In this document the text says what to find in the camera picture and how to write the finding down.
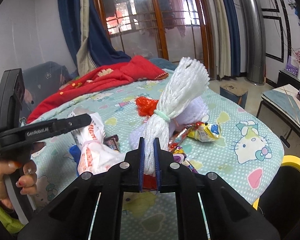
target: yellow snack package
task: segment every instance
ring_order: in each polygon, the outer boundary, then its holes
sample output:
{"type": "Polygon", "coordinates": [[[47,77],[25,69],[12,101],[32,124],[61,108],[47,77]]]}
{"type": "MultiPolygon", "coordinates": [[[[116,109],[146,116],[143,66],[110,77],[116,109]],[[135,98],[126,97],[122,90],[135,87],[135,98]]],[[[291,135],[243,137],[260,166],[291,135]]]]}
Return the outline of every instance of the yellow snack package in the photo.
{"type": "Polygon", "coordinates": [[[220,124],[202,123],[192,129],[188,136],[201,142],[212,142],[221,137],[221,127],[220,124]]]}

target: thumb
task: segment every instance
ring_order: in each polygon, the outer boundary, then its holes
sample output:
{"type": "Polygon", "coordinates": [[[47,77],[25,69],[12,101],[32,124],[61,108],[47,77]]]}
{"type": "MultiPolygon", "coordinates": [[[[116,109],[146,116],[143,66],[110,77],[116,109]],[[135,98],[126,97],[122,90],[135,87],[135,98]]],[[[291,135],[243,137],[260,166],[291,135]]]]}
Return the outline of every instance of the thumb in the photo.
{"type": "Polygon", "coordinates": [[[21,163],[15,161],[0,160],[0,201],[9,199],[3,176],[6,174],[12,174],[21,167],[21,163]]]}

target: bed sheet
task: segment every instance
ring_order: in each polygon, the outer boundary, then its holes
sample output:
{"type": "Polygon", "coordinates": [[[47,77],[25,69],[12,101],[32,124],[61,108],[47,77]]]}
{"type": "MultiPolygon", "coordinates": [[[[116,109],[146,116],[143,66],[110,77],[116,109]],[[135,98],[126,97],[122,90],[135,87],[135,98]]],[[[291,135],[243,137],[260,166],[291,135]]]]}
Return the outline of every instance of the bed sheet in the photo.
{"type": "MultiPolygon", "coordinates": [[[[105,123],[106,136],[119,136],[120,151],[130,151],[128,136],[140,126],[135,99],[160,97],[170,77],[162,81],[139,81],[111,90],[92,93],[53,109],[37,121],[66,118],[77,106],[98,112],[105,123]]],[[[202,143],[186,138],[182,147],[187,159],[201,174],[214,171],[253,203],[270,184],[282,162],[284,151],[279,138],[256,117],[212,90],[202,95],[209,114],[204,120],[219,123],[222,137],[202,143]]],[[[76,177],[76,164],[69,154],[74,144],[70,133],[46,140],[47,146],[34,154],[38,166],[37,206],[46,206],[76,177]]],[[[173,193],[146,192],[125,196],[121,239],[178,239],[173,193]]]]}

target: green rubber band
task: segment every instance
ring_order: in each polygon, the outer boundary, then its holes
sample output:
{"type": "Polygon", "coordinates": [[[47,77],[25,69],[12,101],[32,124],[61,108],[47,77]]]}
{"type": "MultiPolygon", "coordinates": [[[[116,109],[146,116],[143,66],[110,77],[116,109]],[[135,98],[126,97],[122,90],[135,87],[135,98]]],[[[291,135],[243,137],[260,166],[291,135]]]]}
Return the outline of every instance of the green rubber band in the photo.
{"type": "Polygon", "coordinates": [[[154,112],[156,115],[160,116],[160,117],[161,117],[163,120],[165,120],[166,122],[170,122],[170,118],[167,117],[167,116],[165,115],[165,113],[161,112],[160,110],[155,109],[153,112],[154,112]]]}

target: yellow chair rim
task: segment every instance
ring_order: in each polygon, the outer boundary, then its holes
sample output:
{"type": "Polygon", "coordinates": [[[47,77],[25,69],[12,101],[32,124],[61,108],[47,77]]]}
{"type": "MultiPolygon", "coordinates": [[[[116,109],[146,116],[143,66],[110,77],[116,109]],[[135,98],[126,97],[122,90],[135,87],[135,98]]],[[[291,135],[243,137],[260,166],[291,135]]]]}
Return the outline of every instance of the yellow chair rim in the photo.
{"type": "MultiPolygon", "coordinates": [[[[294,155],[285,155],[283,157],[281,167],[282,166],[290,166],[296,168],[300,171],[300,158],[294,155]]],[[[252,204],[252,206],[258,210],[259,198],[252,204]]]]}

